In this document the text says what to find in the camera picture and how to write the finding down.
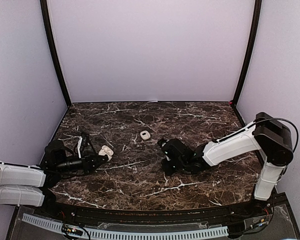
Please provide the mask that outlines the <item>white earbud charging case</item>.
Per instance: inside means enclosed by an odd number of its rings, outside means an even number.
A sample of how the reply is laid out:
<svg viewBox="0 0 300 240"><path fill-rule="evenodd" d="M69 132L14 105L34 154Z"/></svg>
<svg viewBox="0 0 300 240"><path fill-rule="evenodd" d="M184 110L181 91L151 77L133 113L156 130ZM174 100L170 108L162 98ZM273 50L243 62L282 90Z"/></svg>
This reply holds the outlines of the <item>white earbud charging case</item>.
<svg viewBox="0 0 300 240"><path fill-rule="evenodd" d="M107 145L103 145L98 152L99 156L107 156L107 161L110 161L113 158L114 151Z"/></svg>

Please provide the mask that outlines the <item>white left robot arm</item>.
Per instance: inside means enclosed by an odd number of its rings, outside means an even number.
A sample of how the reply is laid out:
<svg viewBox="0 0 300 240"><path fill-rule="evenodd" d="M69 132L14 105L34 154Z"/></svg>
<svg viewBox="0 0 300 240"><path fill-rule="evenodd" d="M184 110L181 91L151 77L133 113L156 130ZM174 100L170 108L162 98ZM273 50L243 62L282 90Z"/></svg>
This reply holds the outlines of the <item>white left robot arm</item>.
<svg viewBox="0 0 300 240"><path fill-rule="evenodd" d="M95 172L113 157L106 145L96 151L89 134L82 132L74 149L61 140L51 141L44 149L39 165L21 165L0 161L0 205L34 206L50 218L61 213L51 192L64 177L84 177Z"/></svg>

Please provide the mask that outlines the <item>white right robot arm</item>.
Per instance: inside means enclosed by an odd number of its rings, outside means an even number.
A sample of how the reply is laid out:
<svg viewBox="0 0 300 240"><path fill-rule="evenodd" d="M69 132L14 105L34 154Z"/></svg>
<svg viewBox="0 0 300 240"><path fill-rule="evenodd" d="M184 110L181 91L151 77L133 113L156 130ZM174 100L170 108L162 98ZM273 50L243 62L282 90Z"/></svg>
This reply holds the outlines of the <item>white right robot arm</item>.
<svg viewBox="0 0 300 240"><path fill-rule="evenodd" d="M292 162L298 141L292 141L291 122L259 112L245 127L219 139L191 149L181 140L161 138L157 144L164 153L162 168L166 175L185 171L197 174L239 155L262 151L264 161L260 177L254 187L253 200L245 205L245 213L256 217L265 208L272 190Z"/></svg>

